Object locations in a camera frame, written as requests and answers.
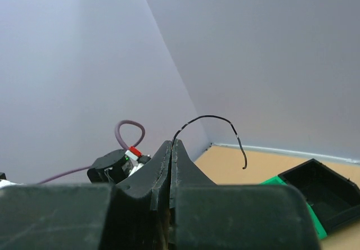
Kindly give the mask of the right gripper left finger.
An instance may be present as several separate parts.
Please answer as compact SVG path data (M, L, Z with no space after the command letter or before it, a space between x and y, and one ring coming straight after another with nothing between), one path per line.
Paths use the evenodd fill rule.
M120 249L167 249L170 222L170 141L140 170L117 185Z

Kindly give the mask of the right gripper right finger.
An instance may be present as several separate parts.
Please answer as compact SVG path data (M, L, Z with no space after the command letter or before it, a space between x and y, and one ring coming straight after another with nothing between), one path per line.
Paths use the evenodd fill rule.
M168 249L177 249L175 243L176 188L188 185L215 185L215 183L191 161L183 142L176 139L171 152Z

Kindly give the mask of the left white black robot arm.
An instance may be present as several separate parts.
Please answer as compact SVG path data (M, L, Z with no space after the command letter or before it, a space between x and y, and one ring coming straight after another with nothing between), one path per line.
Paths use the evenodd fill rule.
M37 184L45 184L63 178L65 176L76 174L81 171L87 172L87 177L91 183L110 183L117 184L126 179L133 169L133 163L130 158L132 152L125 149L114 150L86 167L81 167L66 171L53 177L44 179Z

